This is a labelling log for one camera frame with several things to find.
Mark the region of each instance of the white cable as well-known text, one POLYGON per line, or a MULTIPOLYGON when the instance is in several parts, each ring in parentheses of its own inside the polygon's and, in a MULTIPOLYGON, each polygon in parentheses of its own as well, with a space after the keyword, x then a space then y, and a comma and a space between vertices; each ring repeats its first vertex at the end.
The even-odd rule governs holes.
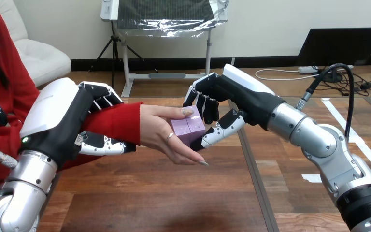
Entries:
POLYGON ((294 70, 294 71, 288 71, 288 70, 280 70, 280 69, 261 69, 261 70, 258 70, 257 72, 255 72, 255 76, 261 80, 266 80, 266 81, 295 81, 295 80, 302 80, 302 79, 306 79, 306 78, 311 78, 311 77, 314 77, 314 76, 318 76, 319 74, 316 74, 316 75, 312 75, 312 76, 305 76, 305 77, 299 77, 299 78, 288 78, 288 79, 273 79, 273 78, 262 78, 262 77, 259 77, 258 76, 258 73, 259 72, 262 72, 262 71, 279 71, 279 72, 286 72, 286 73, 299 73, 298 70, 294 70))

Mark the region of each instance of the white chair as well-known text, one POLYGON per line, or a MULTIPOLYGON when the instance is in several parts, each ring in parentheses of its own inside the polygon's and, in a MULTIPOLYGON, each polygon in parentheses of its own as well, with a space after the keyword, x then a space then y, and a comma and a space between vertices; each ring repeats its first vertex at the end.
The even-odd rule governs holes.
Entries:
POLYGON ((35 86, 70 72, 71 61, 66 54, 48 44, 28 39, 25 24, 13 0, 0 0, 0 15, 35 86))

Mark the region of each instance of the purple cube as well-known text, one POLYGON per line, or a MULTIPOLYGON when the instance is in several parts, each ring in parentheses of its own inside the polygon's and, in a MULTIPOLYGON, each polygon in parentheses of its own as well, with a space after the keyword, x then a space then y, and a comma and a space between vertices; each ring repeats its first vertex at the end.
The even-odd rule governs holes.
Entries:
POLYGON ((195 105, 184 108, 193 109, 194 114, 181 120, 169 120, 169 124, 175 135, 177 135, 185 145, 190 146, 192 141, 198 139, 205 133, 205 125, 195 105))

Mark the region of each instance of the long fingernail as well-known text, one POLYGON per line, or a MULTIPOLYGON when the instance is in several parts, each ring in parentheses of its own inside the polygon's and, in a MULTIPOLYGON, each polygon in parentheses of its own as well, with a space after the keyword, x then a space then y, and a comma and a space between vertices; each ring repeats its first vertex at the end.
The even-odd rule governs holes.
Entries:
POLYGON ((203 166, 208 166, 208 164, 204 161, 198 161, 199 164, 203 165, 203 166))
POLYGON ((194 110, 193 109, 181 109, 181 113, 183 113, 183 115, 185 116, 190 116, 194 113, 194 110))

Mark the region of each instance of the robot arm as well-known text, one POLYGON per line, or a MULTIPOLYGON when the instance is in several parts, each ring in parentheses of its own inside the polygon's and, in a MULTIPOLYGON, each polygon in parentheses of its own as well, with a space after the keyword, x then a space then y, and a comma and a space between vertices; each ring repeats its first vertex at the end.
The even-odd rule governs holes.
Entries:
POLYGON ((215 127, 191 143, 195 151, 208 148, 235 133, 246 123, 259 125, 302 149, 317 166, 333 203, 353 232, 371 231, 371 170, 350 154, 343 133, 326 124, 317 125, 305 113, 287 104, 258 80, 226 65, 222 75, 212 73, 193 83, 184 106, 196 105, 206 123, 215 121, 218 102, 232 100, 239 111, 230 110, 215 127))
POLYGON ((32 106, 20 132, 18 160, 0 152, 11 169, 0 186, 0 232, 35 232, 39 212, 56 171, 78 153, 118 155, 136 146, 89 131, 80 132, 86 116, 123 103, 105 84, 68 78, 46 86, 32 106))

